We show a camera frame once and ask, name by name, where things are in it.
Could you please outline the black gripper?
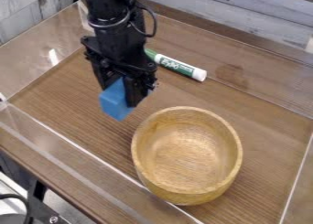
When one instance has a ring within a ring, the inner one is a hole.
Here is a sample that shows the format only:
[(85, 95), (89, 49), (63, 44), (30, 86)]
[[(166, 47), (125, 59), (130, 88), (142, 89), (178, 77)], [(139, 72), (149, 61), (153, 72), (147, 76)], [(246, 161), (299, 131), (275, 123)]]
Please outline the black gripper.
[(147, 34), (143, 21), (130, 21), (121, 25), (90, 22), (94, 36), (83, 37), (86, 59), (93, 64), (93, 72), (102, 90), (122, 78), (126, 104), (134, 108), (149, 96), (157, 81), (157, 65), (145, 51)]

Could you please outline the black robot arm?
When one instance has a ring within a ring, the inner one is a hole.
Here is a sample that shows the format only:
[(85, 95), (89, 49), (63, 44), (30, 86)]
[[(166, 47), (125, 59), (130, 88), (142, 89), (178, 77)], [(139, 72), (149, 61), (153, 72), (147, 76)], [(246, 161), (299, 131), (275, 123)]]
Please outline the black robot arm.
[(86, 59), (103, 90), (122, 79), (123, 99), (135, 107), (154, 90), (157, 64), (146, 53), (147, 38), (157, 34), (153, 10), (138, 0), (86, 0), (93, 37), (83, 37)]

